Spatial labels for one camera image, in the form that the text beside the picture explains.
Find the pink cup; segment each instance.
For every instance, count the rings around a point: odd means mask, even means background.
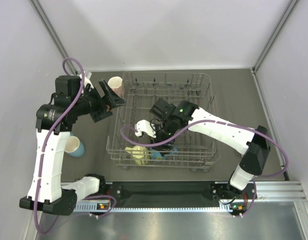
[[[119,97],[124,96],[125,88],[123,84],[123,80],[119,76],[114,76],[108,80],[108,86],[117,94]]]

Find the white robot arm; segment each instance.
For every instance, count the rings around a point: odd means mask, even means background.
[[[39,166],[43,143],[50,127],[70,105],[77,95],[81,78],[79,76],[60,76],[56,79],[56,92],[48,104],[42,105],[37,111],[36,134],[37,156],[32,185],[26,197],[20,199],[20,207],[32,210],[34,201],[38,201],[38,210],[54,215],[70,215],[76,205],[90,194],[102,190],[105,179],[96,174],[88,174],[81,180],[61,187],[63,157],[67,139],[78,116],[90,114],[94,122],[112,115],[111,109],[122,106],[126,102],[118,97],[102,80],[99,82],[104,91],[100,97],[89,79],[85,78],[84,94],[74,107],[63,118],[49,137],[45,152],[40,191],[36,199],[36,189],[39,180]]]
[[[214,116],[185,100],[178,106],[174,106],[160,98],[151,108],[150,112],[161,119],[161,124],[153,124],[146,120],[141,120],[135,124],[135,129],[137,130],[135,135],[141,137],[146,133],[154,143],[159,143],[170,138],[179,129],[191,123],[201,120],[215,121],[216,123],[201,122],[192,125],[188,130],[207,135],[223,142],[242,155],[242,161],[229,180],[229,185],[233,191],[242,192],[249,181],[256,175],[262,174],[270,151],[267,141],[264,138],[245,129],[228,127],[227,124],[232,124],[231,122]],[[257,130],[264,134],[267,133],[267,129],[261,126]]]

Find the white panel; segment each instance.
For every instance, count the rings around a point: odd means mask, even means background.
[[[21,239],[19,208],[36,158],[36,111],[55,91],[62,59],[28,0],[0,1],[0,240]]]
[[[301,0],[258,72],[290,173],[308,198],[308,0]]]
[[[40,0],[94,71],[254,66],[289,0]]]

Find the yellow cup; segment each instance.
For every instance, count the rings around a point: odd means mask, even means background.
[[[149,160],[148,149],[144,146],[134,146],[134,147],[125,147],[126,152],[128,152],[132,158],[135,160],[138,165],[146,165]]]

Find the metal wire rack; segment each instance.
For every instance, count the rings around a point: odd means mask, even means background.
[[[149,113],[153,104],[163,98],[170,104],[178,105],[187,100],[217,115],[216,99],[212,93],[210,77],[203,73],[173,72],[125,72],[123,76],[124,96],[127,105],[118,108],[114,134],[108,136],[106,149],[116,165],[142,167],[170,167],[209,169],[218,159],[218,142],[197,132],[185,131],[175,142],[175,151],[161,159],[154,157],[151,149],[127,152],[132,148],[120,135],[122,126],[134,126],[139,120],[150,121]],[[150,143],[148,136],[137,138],[130,131],[127,136],[138,143]]]

